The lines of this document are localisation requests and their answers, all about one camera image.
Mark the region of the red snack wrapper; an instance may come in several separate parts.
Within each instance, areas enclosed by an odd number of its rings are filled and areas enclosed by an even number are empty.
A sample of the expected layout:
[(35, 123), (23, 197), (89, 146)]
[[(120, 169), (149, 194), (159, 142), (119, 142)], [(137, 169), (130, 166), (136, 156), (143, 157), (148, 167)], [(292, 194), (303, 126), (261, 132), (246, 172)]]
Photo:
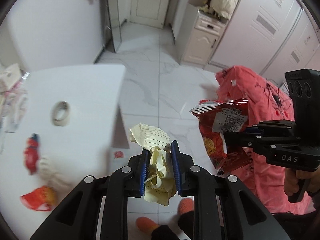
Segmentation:
[(226, 143), (225, 132), (242, 132), (248, 127), (248, 100), (201, 100), (190, 110), (197, 117), (207, 155), (217, 175), (234, 174), (245, 180), (250, 176), (252, 153)]

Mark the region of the red yellow fabric pouch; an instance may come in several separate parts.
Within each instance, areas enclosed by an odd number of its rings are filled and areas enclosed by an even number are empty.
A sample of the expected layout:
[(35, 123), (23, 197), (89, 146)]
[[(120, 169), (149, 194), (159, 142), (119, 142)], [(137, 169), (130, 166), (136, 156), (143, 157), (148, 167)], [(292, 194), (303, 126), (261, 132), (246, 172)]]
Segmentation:
[(20, 196), (21, 203), (34, 211), (52, 211), (57, 205), (57, 193), (48, 186), (42, 186), (34, 191)]

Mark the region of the yellow lined paper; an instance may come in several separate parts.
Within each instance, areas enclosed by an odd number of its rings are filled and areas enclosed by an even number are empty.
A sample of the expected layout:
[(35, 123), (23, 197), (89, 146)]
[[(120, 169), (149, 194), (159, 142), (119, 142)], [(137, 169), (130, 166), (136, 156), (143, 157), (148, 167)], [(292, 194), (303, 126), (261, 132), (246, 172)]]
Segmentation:
[(130, 128), (130, 141), (151, 154), (143, 179), (144, 200), (168, 206), (170, 198), (176, 194), (169, 135), (158, 127), (140, 123)]

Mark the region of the red pig plush toy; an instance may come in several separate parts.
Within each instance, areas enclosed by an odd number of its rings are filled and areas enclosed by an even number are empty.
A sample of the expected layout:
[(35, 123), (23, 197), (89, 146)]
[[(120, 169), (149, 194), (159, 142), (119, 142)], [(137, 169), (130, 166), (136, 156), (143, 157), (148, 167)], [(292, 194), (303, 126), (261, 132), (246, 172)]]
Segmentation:
[(33, 133), (31, 137), (27, 139), (26, 147), (23, 151), (23, 164), (29, 171), (30, 175), (33, 175), (37, 171), (37, 161), (39, 160), (39, 135)]

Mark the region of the masking tape roll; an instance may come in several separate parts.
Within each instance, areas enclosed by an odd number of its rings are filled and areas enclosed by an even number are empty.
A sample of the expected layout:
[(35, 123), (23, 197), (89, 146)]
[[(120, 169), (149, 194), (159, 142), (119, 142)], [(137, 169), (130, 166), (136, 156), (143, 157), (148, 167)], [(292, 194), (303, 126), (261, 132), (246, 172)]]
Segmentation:
[(66, 101), (57, 102), (51, 112), (51, 121), (54, 126), (64, 127), (69, 124), (71, 108)]

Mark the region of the printed clear plastic bag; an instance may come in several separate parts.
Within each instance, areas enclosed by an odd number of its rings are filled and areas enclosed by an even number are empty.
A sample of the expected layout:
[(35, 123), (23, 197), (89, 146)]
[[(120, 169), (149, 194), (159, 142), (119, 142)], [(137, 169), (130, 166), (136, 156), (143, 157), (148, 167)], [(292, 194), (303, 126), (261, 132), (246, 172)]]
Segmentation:
[(5, 137), (8, 133), (15, 133), (28, 108), (28, 92), (22, 87), (11, 90), (4, 98), (1, 109), (1, 153), (4, 150)]

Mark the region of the red plastic trash bag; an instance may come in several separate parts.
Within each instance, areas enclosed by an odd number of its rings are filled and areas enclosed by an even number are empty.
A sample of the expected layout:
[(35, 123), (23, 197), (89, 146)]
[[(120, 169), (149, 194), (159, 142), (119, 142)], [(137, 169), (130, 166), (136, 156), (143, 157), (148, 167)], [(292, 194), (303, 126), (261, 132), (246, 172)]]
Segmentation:
[(252, 170), (237, 175), (272, 213), (307, 213), (305, 190), (292, 197), (283, 192), (284, 170), (314, 172), (319, 167), (319, 71), (287, 72), (288, 92), (244, 66), (216, 74), (219, 100), (247, 99), (249, 126), (228, 132), (228, 146), (252, 150)]

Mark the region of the white bedroom door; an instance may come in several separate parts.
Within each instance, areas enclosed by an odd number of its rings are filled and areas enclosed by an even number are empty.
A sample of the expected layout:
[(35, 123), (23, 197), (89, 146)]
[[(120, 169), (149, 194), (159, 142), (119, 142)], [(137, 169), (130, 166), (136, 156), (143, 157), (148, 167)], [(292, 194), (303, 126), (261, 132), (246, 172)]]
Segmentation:
[(130, 21), (163, 29), (170, 0), (132, 0)]

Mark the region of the orange slipper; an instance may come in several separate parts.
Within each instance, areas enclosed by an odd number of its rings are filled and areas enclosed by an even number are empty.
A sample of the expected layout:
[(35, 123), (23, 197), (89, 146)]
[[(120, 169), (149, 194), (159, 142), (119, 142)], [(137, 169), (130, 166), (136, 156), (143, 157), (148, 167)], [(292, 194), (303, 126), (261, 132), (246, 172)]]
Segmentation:
[(160, 227), (159, 224), (155, 223), (148, 217), (139, 217), (136, 219), (137, 228), (146, 235), (151, 236), (153, 231)]

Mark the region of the red sticker on floor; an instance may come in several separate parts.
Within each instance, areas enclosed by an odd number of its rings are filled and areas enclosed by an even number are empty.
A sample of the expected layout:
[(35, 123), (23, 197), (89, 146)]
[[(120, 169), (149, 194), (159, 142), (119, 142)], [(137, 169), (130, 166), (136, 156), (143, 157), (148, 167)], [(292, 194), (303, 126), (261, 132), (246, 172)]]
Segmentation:
[(114, 152), (114, 157), (116, 159), (124, 158), (124, 153), (122, 151), (116, 151)]

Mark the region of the white bedside cabinet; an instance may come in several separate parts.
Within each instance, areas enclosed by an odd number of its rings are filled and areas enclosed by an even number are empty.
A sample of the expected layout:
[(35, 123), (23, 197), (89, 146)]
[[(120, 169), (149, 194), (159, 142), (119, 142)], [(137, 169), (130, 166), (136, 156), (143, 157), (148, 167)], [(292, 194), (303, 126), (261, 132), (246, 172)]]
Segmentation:
[(175, 42), (180, 63), (205, 67), (217, 49), (226, 26), (188, 4)]

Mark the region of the standing floor mirror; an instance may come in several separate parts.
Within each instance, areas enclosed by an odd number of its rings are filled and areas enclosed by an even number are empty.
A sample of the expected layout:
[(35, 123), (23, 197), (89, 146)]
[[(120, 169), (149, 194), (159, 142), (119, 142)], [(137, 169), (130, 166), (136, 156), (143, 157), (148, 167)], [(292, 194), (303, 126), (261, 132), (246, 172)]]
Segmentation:
[(117, 53), (122, 43), (118, 0), (100, 1), (103, 46), (105, 50)]

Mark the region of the floral tissue pack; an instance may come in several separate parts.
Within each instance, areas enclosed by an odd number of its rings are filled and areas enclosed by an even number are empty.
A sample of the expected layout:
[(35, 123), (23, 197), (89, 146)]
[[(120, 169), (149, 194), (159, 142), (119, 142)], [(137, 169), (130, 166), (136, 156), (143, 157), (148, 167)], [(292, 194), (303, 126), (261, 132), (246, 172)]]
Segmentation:
[(14, 85), (22, 78), (20, 65), (15, 63), (8, 66), (4, 72), (1, 73), (0, 78), (0, 93), (7, 92), (14, 87)]

